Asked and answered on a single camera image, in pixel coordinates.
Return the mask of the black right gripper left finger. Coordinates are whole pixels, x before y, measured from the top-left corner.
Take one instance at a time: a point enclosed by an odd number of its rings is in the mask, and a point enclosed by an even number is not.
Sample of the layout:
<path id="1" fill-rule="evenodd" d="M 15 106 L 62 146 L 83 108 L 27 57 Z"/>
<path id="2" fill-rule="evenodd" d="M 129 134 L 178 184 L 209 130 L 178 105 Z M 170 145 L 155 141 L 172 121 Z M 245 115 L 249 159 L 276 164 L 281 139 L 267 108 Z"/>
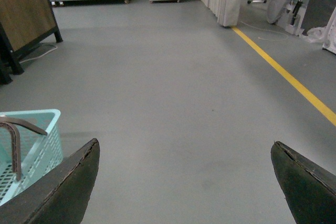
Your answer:
<path id="1" fill-rule="evenodd" d="M 81 223 L 99 169 L 96 138 L 1 206 L 1 223 Z"/>

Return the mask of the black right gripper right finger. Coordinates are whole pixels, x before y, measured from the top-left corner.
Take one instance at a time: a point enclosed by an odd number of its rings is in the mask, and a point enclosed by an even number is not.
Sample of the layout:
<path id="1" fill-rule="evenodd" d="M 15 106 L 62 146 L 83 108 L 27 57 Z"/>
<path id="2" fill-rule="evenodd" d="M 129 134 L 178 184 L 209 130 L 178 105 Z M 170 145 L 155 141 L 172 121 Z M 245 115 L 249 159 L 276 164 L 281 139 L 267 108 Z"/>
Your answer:
<path id="1" fill-rule="evenodd" d="M 335 223 L 335 175 L 280 141 L 270 153 L 295 222 Z"/>

